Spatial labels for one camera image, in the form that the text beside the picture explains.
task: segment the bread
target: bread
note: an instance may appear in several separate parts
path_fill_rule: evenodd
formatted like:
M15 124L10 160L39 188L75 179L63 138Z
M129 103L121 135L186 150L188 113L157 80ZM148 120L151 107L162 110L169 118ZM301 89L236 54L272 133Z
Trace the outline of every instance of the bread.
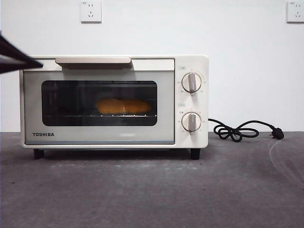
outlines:
M96 102L101 114L139 114L151 111L151 105L139 99L101 98Z

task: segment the oven window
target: oven window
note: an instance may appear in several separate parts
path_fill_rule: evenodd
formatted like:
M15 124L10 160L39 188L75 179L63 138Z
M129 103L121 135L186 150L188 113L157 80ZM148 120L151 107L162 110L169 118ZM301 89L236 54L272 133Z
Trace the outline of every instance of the oven window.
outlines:
M154 81L45 81L41 92L46 126L153 126L157 122Z

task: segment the temperature knob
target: temperature knob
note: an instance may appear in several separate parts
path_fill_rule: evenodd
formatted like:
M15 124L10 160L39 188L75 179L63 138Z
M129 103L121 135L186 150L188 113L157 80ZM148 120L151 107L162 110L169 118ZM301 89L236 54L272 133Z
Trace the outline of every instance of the temperature knob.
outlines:
M182 79L181 84L187 92L193 93L200 88L200 76L195 73L188 73Z
M196 113L187 113L183 116L181 124L188 132L194 132L200 128L200 116Z

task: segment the black object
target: black object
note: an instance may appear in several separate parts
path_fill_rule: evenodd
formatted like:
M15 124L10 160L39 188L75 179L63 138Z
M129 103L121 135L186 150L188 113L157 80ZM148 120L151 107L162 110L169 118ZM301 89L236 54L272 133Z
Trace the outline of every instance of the black object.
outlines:
M245 138L258 137L259 132L258 132L257 129L243 128L243 126L245 126L247 124L250 124L250 123L258 123L258 124L266 125L266 126L268 126L272 129L272 136L274 138L276 138L276 139L283 139L284 138L284 133L280 128L275 128L273 125L270 125L268 123L258 121L258 120L247 121L245 123L242 123L237 128L229 127L229 126L223 124L222 122L220 122L218 120L214 120L214 119L208 119L208 120L212 121L212 122L216 122L216 123L219 124L219 125L216 125L214 127L213 132L215 134L217 134L220 137L220 139L227 139L228 137L230 137L232 139L232 141L234 141L236 143L240 142L243 137L245 137ZM241 131L254 132L255 134L244 134Z
M190 150L191 159L199 160L200 159L200 148L193 148Z
M19 51L0 33L0 73L20 69L40 68L43 65Z
M34 151L34 159L40 159L44 157L44 150L39 150L39 149L33 149Z

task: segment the toaster oven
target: toaster oven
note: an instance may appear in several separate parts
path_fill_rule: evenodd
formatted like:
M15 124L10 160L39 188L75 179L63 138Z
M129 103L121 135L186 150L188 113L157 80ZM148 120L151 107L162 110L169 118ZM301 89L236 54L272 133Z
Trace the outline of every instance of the toaster oven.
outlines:
M208 58L36 57L20 71L22 146L188 148L208 144Z

